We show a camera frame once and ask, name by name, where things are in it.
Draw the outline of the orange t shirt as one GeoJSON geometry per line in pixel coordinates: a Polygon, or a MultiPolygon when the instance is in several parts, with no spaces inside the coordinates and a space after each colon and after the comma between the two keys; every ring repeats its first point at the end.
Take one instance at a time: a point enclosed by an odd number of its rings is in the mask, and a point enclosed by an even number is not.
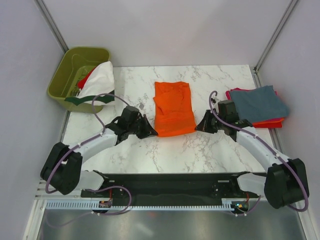
{"type": "Polygon", "coordinates": [[[156,81],[154,87],[154,126],[158,136],[165,138],[194,133],[196,121],[190,85],[183,81],[156,81]]]}

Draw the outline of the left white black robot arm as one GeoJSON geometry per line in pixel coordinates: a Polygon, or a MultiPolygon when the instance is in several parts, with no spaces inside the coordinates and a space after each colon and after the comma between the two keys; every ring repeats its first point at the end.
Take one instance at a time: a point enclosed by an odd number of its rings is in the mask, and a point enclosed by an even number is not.
{"type": "Polygon", "coordinates": [[[110,185],[105,181],[107,177],[97,170],[82,170],[82,165],[98,153],[119,145],[130,135],[142,140],[156,137],[158,133],[138,108],[126,106],[120,116],[103,125],[102,130],[90,138],[74,146],[56,143],[40,172],[46,182],[45,192],[68,195],[79,188],[99,197],[106,196],[110,191],[110,185]]]}

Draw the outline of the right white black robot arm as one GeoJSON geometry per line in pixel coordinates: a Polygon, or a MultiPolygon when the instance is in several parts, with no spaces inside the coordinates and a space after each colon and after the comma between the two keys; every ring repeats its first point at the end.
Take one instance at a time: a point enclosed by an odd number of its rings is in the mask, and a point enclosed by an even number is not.
{"type": "Polygon", "coordinates": [[[244,147],[263,167],[265,176],[252,172],[234,175],[229,191],[235,197],[251,192],[267,199],[275,209],[290,207],[305,212],[309,207],[309,186],[304,162],[291,159],[264,141],[253,125],[240,119],[231,100],[218,102],[218,108],[205,111],[196,131],[215,134],[223,131],[234,142],[244,147]]]}

